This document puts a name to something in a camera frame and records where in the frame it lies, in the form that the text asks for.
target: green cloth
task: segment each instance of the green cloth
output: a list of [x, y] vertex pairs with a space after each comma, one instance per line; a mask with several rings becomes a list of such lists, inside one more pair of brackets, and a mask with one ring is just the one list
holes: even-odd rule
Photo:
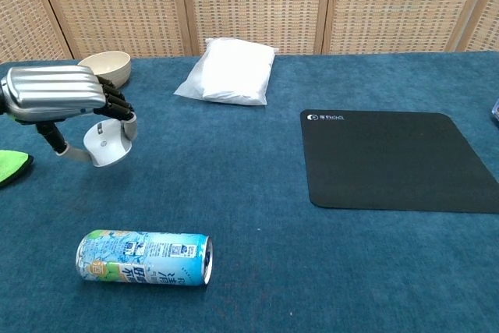
[[24, 152], [0, 150], [0, 187], [22, 175], [32, 161], [33, 157]]

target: robotic hand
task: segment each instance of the robotic hand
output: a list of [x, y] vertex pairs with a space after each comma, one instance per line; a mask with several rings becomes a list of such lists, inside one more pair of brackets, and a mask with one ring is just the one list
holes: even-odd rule
[[[0, 85], [0, 115], [35, 125], [58, 156], [92, 161], [97, 167], [111, 165], [128, 154], [136, 138], [132, 105], [111, 81], [85, 66], [11, 68]], [[87, 151], [72, 147], [55, 123], [91, 113], [111, 119], [87, 132]]]

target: can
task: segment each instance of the can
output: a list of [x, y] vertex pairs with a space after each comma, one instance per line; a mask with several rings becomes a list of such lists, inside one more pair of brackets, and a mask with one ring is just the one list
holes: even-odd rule
[[94, 230], [76, 251], [84, 280], [207, 285], [213, 245], [202, 234]]

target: bowl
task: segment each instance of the bowl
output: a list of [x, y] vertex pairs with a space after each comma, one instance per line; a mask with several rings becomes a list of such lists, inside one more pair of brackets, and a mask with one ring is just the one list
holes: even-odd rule
[[91, 55], [78, 65], [89, 67], [94, 75], [112, 81], [117, 88], [126, 83], [132, 72], [130, 55], [121, 51], [106, 51]]

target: blue carpet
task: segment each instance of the blue carpet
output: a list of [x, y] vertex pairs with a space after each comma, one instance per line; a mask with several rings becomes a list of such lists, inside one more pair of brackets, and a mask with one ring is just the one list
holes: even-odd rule
[[[499, 216], [315, 207], [299, 122], [307, 108], [443, 112], [497, 179], [498, 53], [278, 56], [268, 106], [252, 108], [173, 95], [195, 63], [133, 60], [139, 136], [109, 168], [0, 116], [0, 149], [34, 156], [0, 190], [1, 332], [499, 331]], [[59, 129], [82, 147], [100, 119]], [[210, 235], [211, 283], [84, 282], [76, 248], [96, 228]]]

